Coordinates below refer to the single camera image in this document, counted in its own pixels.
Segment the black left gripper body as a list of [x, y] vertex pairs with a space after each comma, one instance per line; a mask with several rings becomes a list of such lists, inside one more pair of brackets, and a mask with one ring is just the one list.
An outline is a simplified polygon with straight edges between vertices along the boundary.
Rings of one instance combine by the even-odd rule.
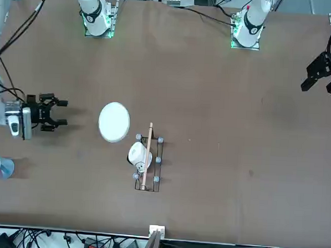
[[308, 79], [320, 79], [331, 75], [331, 55], [322, 52], [307, 66]]

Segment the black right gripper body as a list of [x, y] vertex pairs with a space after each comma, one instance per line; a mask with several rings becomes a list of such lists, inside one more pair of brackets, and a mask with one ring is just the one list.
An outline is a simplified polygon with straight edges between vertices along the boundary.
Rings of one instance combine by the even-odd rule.
[[27, 95], [26, 107], [30, 109], [30, 117], [32, 124], [40, 124], [46, 117], [45, 112], [49, 102], [52, 100], [51, 95], [39, 95], [38, 101], [36, 101], [36, 95]]

